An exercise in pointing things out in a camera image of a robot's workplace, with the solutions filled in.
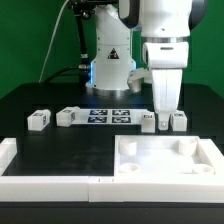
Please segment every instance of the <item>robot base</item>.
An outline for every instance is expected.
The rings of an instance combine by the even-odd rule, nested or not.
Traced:
[[[106,96],[106,97],[124,97],[131,94],[129,89],[124,90],[106,90],[106,89],[98,89],[92,86],[86,86],[86,92],[98,96]]]

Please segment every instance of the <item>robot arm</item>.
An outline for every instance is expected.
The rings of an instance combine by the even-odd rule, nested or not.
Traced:
[[[154,109],[160,130],[168,129],[170,114],[177,110],[182,69],[187,67],[188,43],[184,38],[202,19],[206,0],[122,0],[121,21],[140,26],[147,39],[143,60],[152,75]]]

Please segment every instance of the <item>white tray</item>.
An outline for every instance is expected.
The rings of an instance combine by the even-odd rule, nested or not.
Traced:
[[[180,138],[195,138],[197,154],[178,154]],[[136,155],[120,155],[119,142],[134,139]],[[15,139],[0,144],[1,173],[16,155]],[[0,201],[206,202],[224,203],[224,158],[210,139],[181,136],[116,136],[114,176],[1,176]],[[123,163],[139,172],[121,173]],[[192,174],[197,163],[214,174]]]

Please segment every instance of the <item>white container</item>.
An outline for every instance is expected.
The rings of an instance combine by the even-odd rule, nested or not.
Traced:
[[[121,155],[133,156],[137,153],[137,142],[134,138],[123,138],[119,142]]]
[[[193,156],[196,153],[197,141],[194,138],[181,138],[179,140],[179,153],[183,156]]]

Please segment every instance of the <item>white robot link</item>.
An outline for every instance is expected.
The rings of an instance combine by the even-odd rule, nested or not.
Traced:
[[[120,21],[118,10],[111,4],[96,7],[95,18],[97,55],[91,62],[87,92],[124,96],[129,93],[129,73],[136,68],[131,57],[131,31]]]
[[[132,71],[130,88],[140,90],[139,80],[152,79],[154,110],[158,128],[167,130],[170,114],[177,110],[182,69],[188,63],[188,42],[185,38],[203,18],[207,0],[121,0],[119,16],[128,27],[141,27],[143,60],[148,72]]]

